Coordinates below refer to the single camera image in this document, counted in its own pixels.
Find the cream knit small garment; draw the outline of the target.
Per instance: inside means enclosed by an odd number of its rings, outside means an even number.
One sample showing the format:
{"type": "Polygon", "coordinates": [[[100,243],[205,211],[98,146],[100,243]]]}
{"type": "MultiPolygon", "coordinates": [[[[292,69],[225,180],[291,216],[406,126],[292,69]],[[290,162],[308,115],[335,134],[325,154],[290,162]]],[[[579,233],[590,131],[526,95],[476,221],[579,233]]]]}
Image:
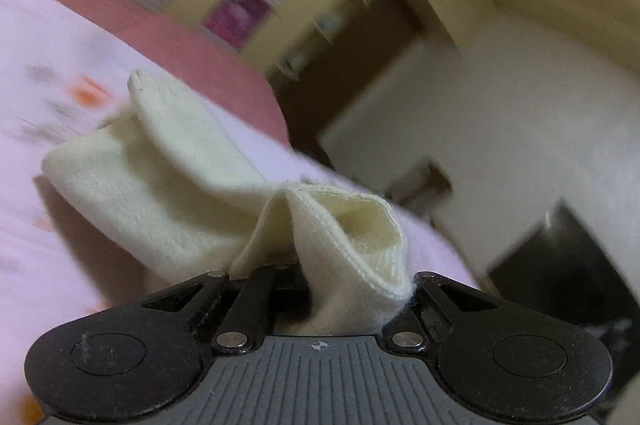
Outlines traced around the cream knit small garment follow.
{"type": "Polygon", "coordinates": [[[183,82],[137,70],[130,111],[54,148],[43,174],[96,229],[157,277],[245,279],[297,263],[311,293],[298,335],[379,330],[410,301],[408,244],[385,200],[270,181],[183,82]]]}

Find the black box by bed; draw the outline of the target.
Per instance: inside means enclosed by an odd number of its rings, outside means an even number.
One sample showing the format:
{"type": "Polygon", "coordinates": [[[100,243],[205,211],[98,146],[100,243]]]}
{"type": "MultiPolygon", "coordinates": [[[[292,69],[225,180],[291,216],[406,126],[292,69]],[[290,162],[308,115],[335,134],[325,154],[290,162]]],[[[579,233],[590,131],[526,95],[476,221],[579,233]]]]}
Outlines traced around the black box by bed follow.
{"type": "Polygon", "coordinates": [[[616,331],[639,326],[639,301],[567,203],[557,203],[488,272],[502,298],[555,319],[616,331]]]}

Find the dark wooden chair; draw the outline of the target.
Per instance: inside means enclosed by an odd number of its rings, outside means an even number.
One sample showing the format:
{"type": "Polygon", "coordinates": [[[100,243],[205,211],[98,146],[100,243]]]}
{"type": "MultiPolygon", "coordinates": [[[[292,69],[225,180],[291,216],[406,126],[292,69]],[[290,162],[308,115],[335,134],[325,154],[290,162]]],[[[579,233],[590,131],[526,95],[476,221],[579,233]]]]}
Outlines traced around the dark wooden chair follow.
{"type": "Polygon", "coordinates": [[[383,191],[386,200],[407,210],[422,209],[454,192],[451,180],[433,159],[426,158],[410,167],[383,191]]]}

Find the pink checked bed sheet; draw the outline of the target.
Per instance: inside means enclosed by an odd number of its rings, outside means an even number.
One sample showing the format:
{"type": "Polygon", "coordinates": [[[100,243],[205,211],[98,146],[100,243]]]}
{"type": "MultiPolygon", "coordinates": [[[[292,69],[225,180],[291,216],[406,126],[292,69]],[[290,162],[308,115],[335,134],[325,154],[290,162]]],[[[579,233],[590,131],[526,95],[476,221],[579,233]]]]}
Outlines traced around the pink checked bed sheet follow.
{"type": "Polygon", "coordinates": [[[212,38],[132,0],[56,1],[271,139],[290,143],[288,127],[265,76],[212,38]]]}

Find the white floral quilt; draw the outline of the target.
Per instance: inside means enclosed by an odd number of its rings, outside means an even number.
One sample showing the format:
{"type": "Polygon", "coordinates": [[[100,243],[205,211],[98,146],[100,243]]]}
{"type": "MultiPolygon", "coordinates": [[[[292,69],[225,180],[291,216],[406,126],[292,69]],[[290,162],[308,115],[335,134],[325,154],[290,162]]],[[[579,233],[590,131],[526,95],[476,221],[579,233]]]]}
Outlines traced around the white floral quilt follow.
{"type": "MultiPolygon", "coordinates": [[[[58,325],[177,283],[146,269],[82,217],[43,174],[46,155],[131,108],[128,80],[178,79],[56,0],[1,0],[1,419],[35,424],[39,407],[23,364],[58,325]]],[[[270,181],[369,194],[271,139],[192,89],[245,157],[270,181]]],[[[408,244],[408,271],[463,284],[471,272],[423,221],[390,206],[408,244]]]]}

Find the dark wooden door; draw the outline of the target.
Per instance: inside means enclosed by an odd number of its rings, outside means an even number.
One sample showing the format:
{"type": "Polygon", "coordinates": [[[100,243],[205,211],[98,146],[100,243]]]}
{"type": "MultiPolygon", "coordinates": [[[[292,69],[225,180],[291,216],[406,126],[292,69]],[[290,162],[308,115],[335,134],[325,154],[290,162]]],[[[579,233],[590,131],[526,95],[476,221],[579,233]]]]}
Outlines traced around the dark wooden door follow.
{"type": "Polygon", "coordinates": [[[277,93],[295,150],[332,168],[320,134],[413,41],[423,23],[406,0],[373,0],[277,93]]]}

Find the lower right magenta poster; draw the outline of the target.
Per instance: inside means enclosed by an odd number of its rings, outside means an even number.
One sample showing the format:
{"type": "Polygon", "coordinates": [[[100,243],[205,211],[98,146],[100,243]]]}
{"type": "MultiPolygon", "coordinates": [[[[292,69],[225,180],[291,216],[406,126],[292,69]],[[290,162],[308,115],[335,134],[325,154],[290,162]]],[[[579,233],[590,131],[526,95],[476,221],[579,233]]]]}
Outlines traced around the lower right magenta poster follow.
{"type": "Polygon", "coordinates": [[[266,0],[222,0],[206,16],[203,29],[216,41],[238,51],[271,12],[266,0]]]}

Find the cream corner shelf unit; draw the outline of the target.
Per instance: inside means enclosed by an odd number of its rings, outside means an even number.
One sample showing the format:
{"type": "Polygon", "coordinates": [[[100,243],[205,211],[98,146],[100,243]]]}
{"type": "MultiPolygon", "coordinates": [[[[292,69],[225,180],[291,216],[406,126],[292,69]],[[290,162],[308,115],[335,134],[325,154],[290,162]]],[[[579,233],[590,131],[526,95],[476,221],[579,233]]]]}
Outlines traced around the cream corner shelf unit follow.
{"type": "Polygon", "coordinates": [[[285,56],[271,67],[268,80],[271,84],[279,81],[296,81],[302,70],[323,50],[332,46],[349,18],[349,5],[343,1],[329,12],[318,16],[285,56]]]}

